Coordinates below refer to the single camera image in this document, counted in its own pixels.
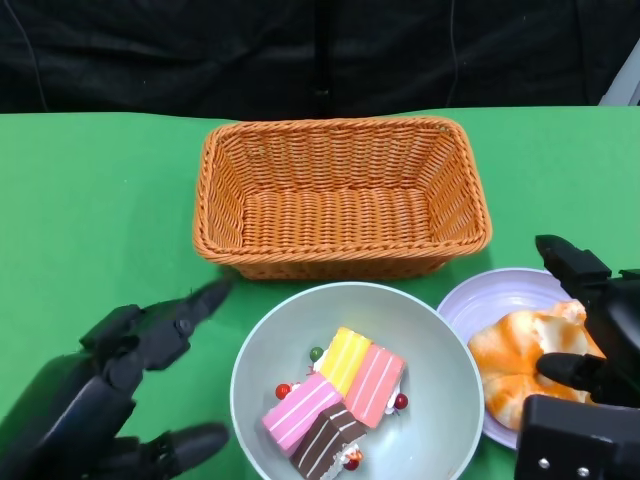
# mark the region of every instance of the black curtain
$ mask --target black curtain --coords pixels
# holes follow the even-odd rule
[[[41,111],[0,1],[0,112]],[[10,0],[51,111],[317,115],[316,0]],[[455,0],[451,106],[597,104],[640,37],[640,3]],[[331,115],[443,107],[451,0],[331,0]]]

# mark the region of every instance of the pink cake slice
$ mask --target pink cake slice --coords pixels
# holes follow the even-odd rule
[[[282,452],[290,457],[325,409],[342,402],[342,395],[316,373],[269,410],[262,423]]]
[[[389,350],[369,347],[344,402],[357,420],[370,428],[378,426],[404,367],[405,361]]]

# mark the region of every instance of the purple plate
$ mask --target purple plate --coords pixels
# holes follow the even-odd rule
[[[517,310],[543,310],[570,300],[560,282],[543,270],[502,268],[481,273],[454,288],[438,306],[465,343],[480,330]],[[515,449],[518,432],[506,428],[485,410],[482,431]]]

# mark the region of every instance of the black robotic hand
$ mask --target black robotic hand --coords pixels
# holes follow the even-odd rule
[[[606,359],[549,353],[538,371],[589,392],[579,404],[534,395],[524,405],[516,480],[640,478],[640,271],[611,270],[591,251],[543,235],[536,246],[562,288],[585,307],[585,327]]]
[[[45,365],[0,424],[2,480],[166,480],[227,442],[221,424],[167,432],[147,444],[116,438],[145,370],[164,370],[190,348],[195,327],[231,290],[226,280],[180,300],[116,308],[83,349]]]

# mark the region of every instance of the cherry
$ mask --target cherry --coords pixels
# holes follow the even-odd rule
[[[393,404],[398,410],[404,410],[409,406],[409,399],[404,393],[399,393],[396,397],[396,403]]]
[[[324,350],[322,350],[322,348],[313,347],[311,349],[311,352],[309,352],[309,358],[311,358],[311,361],[313,363],[316,363],[318,360],[320,360],[320,357],[322,357],[323,353],[324,353]]]
[[[350,472],[353,472],[356,468],[358,468],[359,465],[360,462],[352,458],[348,463],[345,464],[344,468],[349,470]]]
[[[290,393],[291,393],[291,385],[288,385],[286,383],[281,383],[276,388],[276,397],[278,397],[278,400],[283,400],[284,397],[286,397]]]

